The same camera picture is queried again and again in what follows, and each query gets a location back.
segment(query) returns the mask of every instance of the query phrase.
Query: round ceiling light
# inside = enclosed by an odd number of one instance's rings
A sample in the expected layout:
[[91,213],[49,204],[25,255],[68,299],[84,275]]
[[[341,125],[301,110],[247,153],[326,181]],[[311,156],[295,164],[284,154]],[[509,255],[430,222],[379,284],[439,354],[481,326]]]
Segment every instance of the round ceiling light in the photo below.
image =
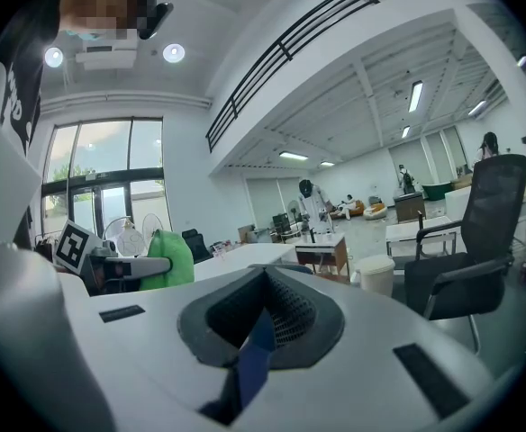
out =
[[168,45],[163,50],[163,58],[165,58],[167,62],[176,63],[176,62],[181,61],[184,57],[185,57],[185,49],[181,45],[178,45],[177,43]]
[[57,47],[52,47],[45,51],[45,63],[50,68],[58,68],[63,64],[63,53]]

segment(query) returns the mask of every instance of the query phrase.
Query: black mesh chair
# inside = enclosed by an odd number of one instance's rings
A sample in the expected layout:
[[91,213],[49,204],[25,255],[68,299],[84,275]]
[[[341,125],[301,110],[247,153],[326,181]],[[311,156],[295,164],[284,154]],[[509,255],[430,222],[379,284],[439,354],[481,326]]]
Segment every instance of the black mesh chair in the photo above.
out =
[[201,263],[203,261],[206,261],[207,259],[211,259],[213,255],[209,253],[209,250],[205,246],[205,242],[203,240],[203,235],[197,233],[195,229],[188,230],[187,232],[183,232],[185,235],[182,235],[183,239],[185,240],[185,243],[191,249],[191,254],[193,255],[193,262],[194,264]]
[[[407,306],[429,320],[469,317],[477,352],[473,314],[494,311],[501,304],[525,184],[525,156],[477,163],[463,220],[419,230],[416,259],[405,265]],[[459,226],[466,253],[420,260],[426,236]]]

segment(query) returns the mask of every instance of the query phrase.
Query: black cap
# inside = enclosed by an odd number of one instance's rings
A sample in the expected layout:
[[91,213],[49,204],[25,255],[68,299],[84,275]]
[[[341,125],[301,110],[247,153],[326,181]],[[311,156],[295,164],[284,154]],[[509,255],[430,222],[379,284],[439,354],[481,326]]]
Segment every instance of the black cap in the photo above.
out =
[[174,9],[173,4],[157,4],[157,0],[140,0],[139,7],[142,17],[138,18],[137,32],[141,40],[155,35]]

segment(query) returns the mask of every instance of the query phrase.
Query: green bag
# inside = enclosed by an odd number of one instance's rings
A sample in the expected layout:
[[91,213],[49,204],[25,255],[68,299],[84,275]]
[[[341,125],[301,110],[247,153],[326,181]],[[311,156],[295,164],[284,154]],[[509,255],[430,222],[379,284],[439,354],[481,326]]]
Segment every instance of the green bag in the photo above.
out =
[[149,245],[148,257],[168,257],[171,270],[165,274],[141,279],[140,291],[157,290],[195,281],[193,255],[183,238],[174,232],[157,230]]

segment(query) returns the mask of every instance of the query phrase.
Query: white ceiling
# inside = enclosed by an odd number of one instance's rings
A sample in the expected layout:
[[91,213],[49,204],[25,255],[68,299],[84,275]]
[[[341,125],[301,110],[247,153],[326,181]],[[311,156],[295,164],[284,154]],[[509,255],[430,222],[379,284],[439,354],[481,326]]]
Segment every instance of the white ceiling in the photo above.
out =
[[[134,68],[87,72],[75,62],[75,55],[83,49],[83,41],[60,33],[53,45],[62,49],[65,68],[45,68],[42,97],[50,99],[110,88],[203,96],[207,77],[213,72],[213,63],[221,47],[229,43],[227,36],[233,24],[240,20],[241,12],[248,9],[253,0],[159,1],[172,2],[175,11],[157,36],[139,41]],[[162,58],[163,49],[170,43],[179,43],[186,49],[186,57],[179,64],[168,64]]]
[[[501,8],[474,9],[516,58],[526,53],[526,38]],[[385,42],[371,40],[369,52],[349,55],[344,67],[337,63],[304,85],[228,166],[315,169],[323,160],[346,161],[400,142],[407,125],[414,138],[468,118],[485,95],[504,94],[489,66],[450,22],[408,37],[401,28],[394,32],[395,39],[386,34]],[[409,113],[412,85],[419,80],[422,98]],[[285,150],[309,159],[280,157]]]

